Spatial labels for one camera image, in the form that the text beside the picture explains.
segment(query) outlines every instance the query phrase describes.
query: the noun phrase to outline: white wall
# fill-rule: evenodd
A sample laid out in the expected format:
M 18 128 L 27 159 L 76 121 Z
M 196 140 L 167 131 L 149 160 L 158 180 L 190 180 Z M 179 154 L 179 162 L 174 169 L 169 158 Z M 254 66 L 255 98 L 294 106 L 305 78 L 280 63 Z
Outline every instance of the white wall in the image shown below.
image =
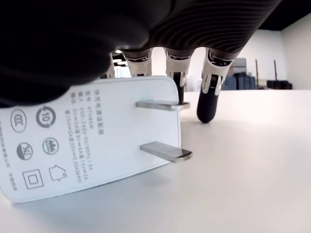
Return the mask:
M 311 89 L 311 14 L 282 31 L 287 78 L 293 89 Z
M 195 50 L 189 67 L 188 83 L 200 83 L 205 48 Z M 247 72 L 256 75 L 255 59 L 258 61 L 259 78 L 275 79 L 274 62 L 279 80 L 286 80 L 286 69 L 281 32 L 258 30 L 248 41 L 238 57 L 246 58 Z M 154 48 L 152 75 L 165 75 L 166 63 L 163 48 Z
M 287 79 L 281 32 L 256 31 L 238 57 L 246 58 L 247 72 L 251 72 L 253 76 L 256 76 L 257 59 L 259 78 L 266 80 L 275 79 L 275 60 L 277 79 Z
M 131 72 L 128 67 L 115 67 L 116 78 L 130 78 Z

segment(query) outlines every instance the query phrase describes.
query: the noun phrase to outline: ceiling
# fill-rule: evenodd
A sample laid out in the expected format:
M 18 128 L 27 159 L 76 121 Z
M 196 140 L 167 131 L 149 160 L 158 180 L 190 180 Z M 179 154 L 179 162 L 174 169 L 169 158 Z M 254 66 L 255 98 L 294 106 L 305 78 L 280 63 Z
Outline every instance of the ceiling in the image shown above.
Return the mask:
M 281 31 L 311 13 L 308 0 L 283 0 L 259 29 Z

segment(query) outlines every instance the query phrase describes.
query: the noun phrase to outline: white tabletop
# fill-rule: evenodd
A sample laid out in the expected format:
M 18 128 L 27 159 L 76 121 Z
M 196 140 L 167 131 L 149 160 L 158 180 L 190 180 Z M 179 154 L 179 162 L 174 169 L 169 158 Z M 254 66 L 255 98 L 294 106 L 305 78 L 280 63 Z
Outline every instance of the white tabletop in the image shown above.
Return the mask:
M 215 119 L 182 116 L 193 158 L 24 204 L 0 196 L 4 233 L 309 233 L 311 91 L 223 91 Z

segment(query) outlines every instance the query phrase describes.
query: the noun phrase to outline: square symbol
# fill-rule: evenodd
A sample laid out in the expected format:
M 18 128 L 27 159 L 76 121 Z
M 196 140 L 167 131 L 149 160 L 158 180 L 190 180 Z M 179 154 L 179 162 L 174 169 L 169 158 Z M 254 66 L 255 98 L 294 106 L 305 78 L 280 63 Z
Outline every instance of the square symbol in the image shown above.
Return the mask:
M 27 189 L 40 188 L 44 186 L 39 169 L 24 171 L 23 177 Z
M 28 176 L 28 180 L 29 180 L 30 184 L 39 183 L 37 175 L 30 175 L 30 176 Z

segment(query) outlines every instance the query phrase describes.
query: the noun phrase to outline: ccc logo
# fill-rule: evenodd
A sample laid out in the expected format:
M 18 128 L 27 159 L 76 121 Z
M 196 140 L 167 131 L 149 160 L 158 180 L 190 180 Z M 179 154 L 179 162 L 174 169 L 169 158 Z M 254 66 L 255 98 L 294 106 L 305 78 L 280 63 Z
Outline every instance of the ccc logo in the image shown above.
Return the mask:
M 11 114 L 11 125 L 15 132 L 21 133 L 27 126 L 25 113 L 20 109 L 15 109 Z

